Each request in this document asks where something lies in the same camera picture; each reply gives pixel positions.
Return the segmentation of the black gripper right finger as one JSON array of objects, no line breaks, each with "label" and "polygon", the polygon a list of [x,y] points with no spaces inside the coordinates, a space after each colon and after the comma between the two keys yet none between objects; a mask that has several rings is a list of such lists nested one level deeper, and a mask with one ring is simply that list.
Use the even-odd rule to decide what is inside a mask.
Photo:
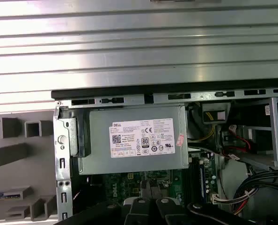
[{"label": "black gripper right finger", "polygon": [[235,216],[211,204],[190,203],[186,207],[174,198],[163,196],[153,186],[153,199],[161,217],[168,225],[254,225],[255,222]]}]

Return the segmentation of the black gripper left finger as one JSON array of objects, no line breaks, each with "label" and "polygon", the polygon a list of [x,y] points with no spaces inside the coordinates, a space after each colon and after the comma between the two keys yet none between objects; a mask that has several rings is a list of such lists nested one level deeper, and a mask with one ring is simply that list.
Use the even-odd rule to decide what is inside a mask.
[{"label": "black gripper left finger", "polygon": [[64,219],[65,225],[149,225],[152,211],[150,182],[140,184],[141,197],[127,198],[123,206],[105,201]]}]

